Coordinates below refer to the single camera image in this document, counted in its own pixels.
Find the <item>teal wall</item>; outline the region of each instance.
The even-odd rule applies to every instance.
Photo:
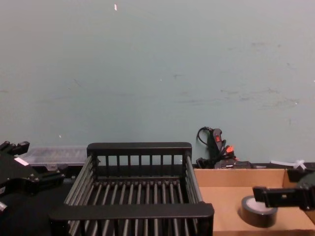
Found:
[[[1,0],[0,141],[186,141],[314,160],[315,2]]]

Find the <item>power cord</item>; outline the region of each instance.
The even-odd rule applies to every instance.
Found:
[[[212,130],[213,130],[212,128],[207,127],[207,126],[204,126],[204,127],[200,128],[198,130],[198,133],[197,133],[197,139],[199,139],[200,142],[202,142],[204,145],[208,146],[208,144],[200,138],[200,132],[201,131],[209,131],[209,132],[211,132]]]

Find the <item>white zip tie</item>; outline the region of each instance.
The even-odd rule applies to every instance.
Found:
[[[282,166],[292,166],[297,169],[299,166],[305,170],[304,160],[296,160],[294,163],[282,162],[282,161],[270,161],[271,164],[282,165]]]

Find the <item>label sticker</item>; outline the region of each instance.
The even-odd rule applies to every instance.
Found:
[[[0,194],[5,192],[5,187],[0,188]]]
[[[16,160],[17,162],[19,162],[20,164],[22,164],[23,166],[27,166],[28,163],[25,160],[22,160],[20,157],[15,158],[14,160]]]

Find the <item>cardboard flap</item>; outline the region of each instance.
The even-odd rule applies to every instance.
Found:
[[[195,169],[199,187],[254,187],[283,186],[285,170],[283,169]]]

